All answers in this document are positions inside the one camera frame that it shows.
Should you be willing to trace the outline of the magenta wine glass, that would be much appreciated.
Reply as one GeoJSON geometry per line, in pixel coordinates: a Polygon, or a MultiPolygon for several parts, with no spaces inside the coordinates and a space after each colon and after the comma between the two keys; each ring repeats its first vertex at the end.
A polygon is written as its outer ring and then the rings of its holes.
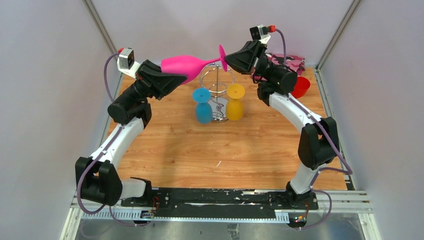
{"type": "Polygon", "coordinates": [[[182,85],[194,80],[202,72],[205,66],[218,61],[221,62],[222,69],[227,72],[228,64],[225,60],[226,53],[221,44],[219,45],[218,51],[219,58],[210,60],[202,60],[192,55],[179,55],[165,58],[160,63],[161,71],[167,74],[186,75],[187,80],[185,80],[182,85]]]}

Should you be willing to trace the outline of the red wine glass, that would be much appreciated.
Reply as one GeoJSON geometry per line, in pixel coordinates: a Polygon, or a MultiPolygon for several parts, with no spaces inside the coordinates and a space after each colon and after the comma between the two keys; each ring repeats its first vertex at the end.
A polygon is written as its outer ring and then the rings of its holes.
{"type": "Polygon", "coordinates": [[[301,98],[307,93],[310,86],[311,86],[311,83],[306,77],[298,76],[297,82],[291,94],[296,99],[301,98]]]}

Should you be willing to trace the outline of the yellow wine glass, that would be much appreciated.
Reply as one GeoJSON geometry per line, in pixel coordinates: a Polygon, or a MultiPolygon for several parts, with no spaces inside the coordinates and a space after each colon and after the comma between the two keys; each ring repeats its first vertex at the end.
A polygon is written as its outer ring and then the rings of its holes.
{"type": "Polygon", "coordinates": [[[243,103],[241,98],[245,96],[245,88],[238,83],[230,85],[226,94],[229,97],[228,103],[226,105],[225,114],[229,120],[237,121],[243,116],[243,103]]]}

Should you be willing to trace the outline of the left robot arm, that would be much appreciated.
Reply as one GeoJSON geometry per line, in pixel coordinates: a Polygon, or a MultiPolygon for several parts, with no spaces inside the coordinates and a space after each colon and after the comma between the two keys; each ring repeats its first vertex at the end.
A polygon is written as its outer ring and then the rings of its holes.
{"type": "Polygon", "coordinates": [[[108,106],[108,114],[117,125],[97,150],[75,163],[76,198],[87,214],[95,211],[86,208],[83,200],[100,204],[100,210],[128,198],[134,198],[142,207],[152,203],[149,180],[139,177],[122,180],[117,169],[125,152],[152,118],[148,99],[160,100],[189,79],[180,70],[171,71],[150,60],[127,63],[119,59],[116,67],[135,80],[108,106]]]}

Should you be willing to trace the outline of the chrome wine glass rack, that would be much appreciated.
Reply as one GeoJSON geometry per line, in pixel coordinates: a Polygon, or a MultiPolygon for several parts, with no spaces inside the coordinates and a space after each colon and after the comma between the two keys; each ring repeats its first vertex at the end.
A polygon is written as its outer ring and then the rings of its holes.
{"type": "Polygon", "coordinates": [[[208,101],[212,108],[212,122],[224,123],[228,121],[226,108],[228,104],[227,90],[229,85],[236,82],[233,71],[224,68],[218,62],[207,64],[201,70],[198,80],[202,88],[209,90],[211,97],[208,101]]]}

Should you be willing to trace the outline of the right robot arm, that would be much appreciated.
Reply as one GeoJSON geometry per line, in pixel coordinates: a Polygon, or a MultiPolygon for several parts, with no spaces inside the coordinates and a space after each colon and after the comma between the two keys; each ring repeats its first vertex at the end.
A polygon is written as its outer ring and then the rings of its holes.
{"type": "Polygon", "coordinates": [[[332,117],[321,117],[309,110],[292,95],[297,72],[284,63],[272,61],[266,48],[261,41],[252,40],[231,54],[226,54],[222,46],[218,51],[223,67],[251,75],[258,85],[258,98],[281,113],[300,133],[297,151],[300,165],[284,194],[286,204],[298,209],[310,196],[319,172],[339,154],[337,123],[332,117]]]}

